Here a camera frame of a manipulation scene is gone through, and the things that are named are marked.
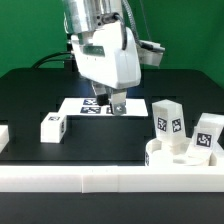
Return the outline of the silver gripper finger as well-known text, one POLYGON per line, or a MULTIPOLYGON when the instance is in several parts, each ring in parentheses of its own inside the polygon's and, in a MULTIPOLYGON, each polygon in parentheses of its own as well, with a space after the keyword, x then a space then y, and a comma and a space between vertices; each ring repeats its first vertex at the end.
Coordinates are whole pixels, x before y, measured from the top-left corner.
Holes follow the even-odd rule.
POLYGON ((96 97, 96 102, 99 106, 109 104, 109 96, 105 85, 97 82, 92 82, 92 88, 96 97))
POLYGON ((111 109, 114 115, 126 113, 126 94, 125 89, 113 89, 111 92, 111 109))

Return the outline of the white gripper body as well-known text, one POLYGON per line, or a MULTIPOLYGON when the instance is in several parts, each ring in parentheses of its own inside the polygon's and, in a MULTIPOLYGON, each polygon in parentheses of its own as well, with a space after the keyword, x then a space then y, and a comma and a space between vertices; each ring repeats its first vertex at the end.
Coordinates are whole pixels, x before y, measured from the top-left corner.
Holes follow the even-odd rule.
POLYGON ((71 36, 79 73, 96 83, 112 89, 137 86, 141 80, 141 64, 158 66, 165 49, 159 43, 135 42, 120 22, 103 25, 93 33, 71 36))

